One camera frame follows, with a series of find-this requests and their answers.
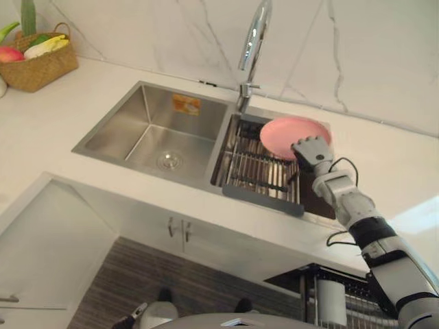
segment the white cabinet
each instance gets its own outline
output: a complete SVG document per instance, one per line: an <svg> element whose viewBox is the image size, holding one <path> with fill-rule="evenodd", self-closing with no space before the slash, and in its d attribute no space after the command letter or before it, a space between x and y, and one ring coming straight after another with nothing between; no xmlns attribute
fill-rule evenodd
<svg viewBox="0 0 439 329"><path fill-rule="evenodd" d="M261 282L309 263L292 250L217 225L186 219L185 254L203 265Z"/></svg>
<svg viewBox="0 0 439 329"><path fill-rule="evenodd" d="M247 280L261 282L309 263L290 249L205 221L89 186L74 188L121 236Z"/></svg>
<svg viewBox="0 0 439 329"><path fill-rule="evenodd" d="M0 308L1 329L62 329L69 325L66 310Z"/></svg>
<svg viewBox="0 0 439 329"><path fill-rule="evenodd" d="M0 236L0 297L19 298L0 308L79 303L115 237L71 187L48 183Z"/></svg>
<svg viewBox="0 0 439 329"><path fill-rule="evenodd" d="M172 254L182 254L182 223L178 214L90 186L76 191L120 236Z"/></svg>

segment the green vegetable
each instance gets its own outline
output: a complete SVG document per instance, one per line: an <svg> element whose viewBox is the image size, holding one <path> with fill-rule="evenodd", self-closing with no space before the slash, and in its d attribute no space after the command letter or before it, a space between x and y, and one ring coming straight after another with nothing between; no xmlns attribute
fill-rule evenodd
<svg viewBox="0 0 439 329"><path fill-rule="evenodd" d="M6 25L3 29L0 29L0 43L4 38L11 32L15 27L19 26L19 22L13 22L9 25Z"/></svg>
<svg viewBox="0 0 439 329"><path fill-rule="evenodd" d="M36 12L34 0L21 0L21 28L23 36L36 33Z"/></svg>
<svg viewBox="0 0 439 329"><path fill-rule="evenodd" d="M36 46L36 45L39 45L39 44L41 44L49 39L50 39L50 36L48 36L47 34L41 34L37 39L35 39L34 41L32 41L30 43L29 48Z"/></svg>

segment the orange sticker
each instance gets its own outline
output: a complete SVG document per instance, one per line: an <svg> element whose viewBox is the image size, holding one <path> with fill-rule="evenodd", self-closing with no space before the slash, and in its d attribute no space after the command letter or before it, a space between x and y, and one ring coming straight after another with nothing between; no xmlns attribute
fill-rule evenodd
<svg viewBox="0 0 439 329"><path fill-rule="evenodd" d="M172 94L174 110L189 115L200 115L201 99L179 94Z"/></svg>

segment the pink plate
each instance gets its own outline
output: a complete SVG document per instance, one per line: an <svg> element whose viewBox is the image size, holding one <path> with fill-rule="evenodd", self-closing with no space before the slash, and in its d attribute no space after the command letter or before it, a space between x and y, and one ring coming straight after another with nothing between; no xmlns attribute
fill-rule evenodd
<svg viewBox="0 0 439 329"><path fill-rule="evenodd" d="M317 121L299 117L285 117L264 125L260 138L263 146L275 156L293 160L296 156L291 150L291 145L297 143L299 139L318 135L322 136L328 145L331 144L331 135L328 130Z"/></svg>

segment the chrome faucet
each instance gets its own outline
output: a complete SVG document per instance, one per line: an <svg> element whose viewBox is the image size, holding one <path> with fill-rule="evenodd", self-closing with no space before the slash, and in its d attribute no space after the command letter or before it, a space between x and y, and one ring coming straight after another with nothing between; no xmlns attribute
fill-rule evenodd
<svg viewBox="0 0 439 329"><path fill-rule="evenodd" d="M257 11L254 13L252 24L248 30L246 43L242 49L241 60L239 61L238 69L245 71L248 61L253 61L250 67L250 72L246 82L239 85L239 98L237 102L237 109L240 113L244 113L250 103L253 88L260 88L259 85L253 84L254 74L256 73L256 64L259 58L261 45L267 32L268 24L272 14L272 0L262 0Z"/></svg>

